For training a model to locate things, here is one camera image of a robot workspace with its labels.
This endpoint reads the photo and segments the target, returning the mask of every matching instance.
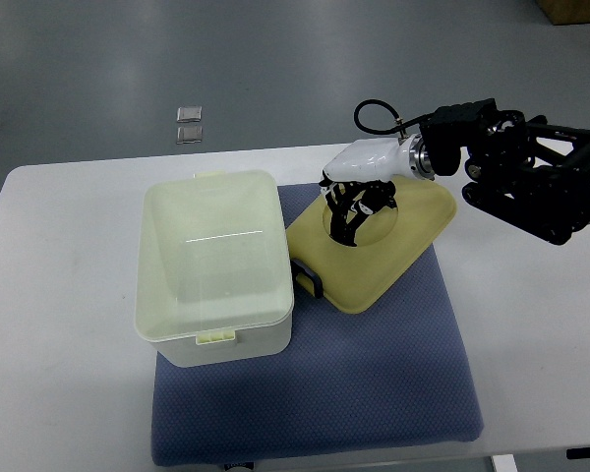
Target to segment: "cardboard box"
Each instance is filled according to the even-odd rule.
[[[537,0],[553,25],[590,23],[590,0]]]

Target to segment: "black cable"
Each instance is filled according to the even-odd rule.
[[[375,98],[370,98],[368,100],[361,101],[354,109],[354,124],[356,124],[356,127],[359,130],[364,131],[365,133],[369,133],[370,135],[383,136],[399,133],[400,131],[404,131],[405,129],[413,125],[417,125],[425,120],[428,120],[431,116],[433,116],[433,113],[427,113],[426,115],[418,116],[417,118],[404,122],[401,125],[396,125],[393,128],[389,128],[388,130],[375,130],[373,128],[368,128],[367,126],[363,125],[363,123],[361,123],[361,120],[359,119],[359,114],[361,110],[367,105],[381,106],[382,108],[389,111],[391,115],[393,115],[393,118],[395,120],[399,119],[400,115],[397,111],[395,111],[395,109],[391,105],[389,105],[385,101],[376,100]]]

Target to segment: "small metal plate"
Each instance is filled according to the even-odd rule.
[[[177,110],[177,123],[201,121],[200,106],[182,106]]]
[[[177,144],[200,143],[204,136],[201,126],[182,126],[177,130]]]

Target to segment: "container handle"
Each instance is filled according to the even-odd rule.
[[[238,339],[235,330],[198,332],[195,343],[203,349],[232,347]]]
[[[222,175],[224,173],[224,170],[207,170],[205,172],[197,172],[195,174],[195,178],[197,179],[201,177],[213,177],[214,175]]]
[[[293,274],[293,278],[297,278],[297,275],[301,273],[313,282],[313,294],[315,295],[315,298],[322,298],[324,296],[324,283],[322,282],[322,278],[302,261],[299,259],[291,260],[291,273]]]

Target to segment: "black handle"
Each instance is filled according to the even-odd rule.
[[[300,273],[306,275],[311,282],[313,282],[313,294],[315,295],[315,298],[322,298],[324,296],[324,283],[322,282],[322,278],[299,259],[291,260],[291,273],[293,274],[293,278],[297,277]]]

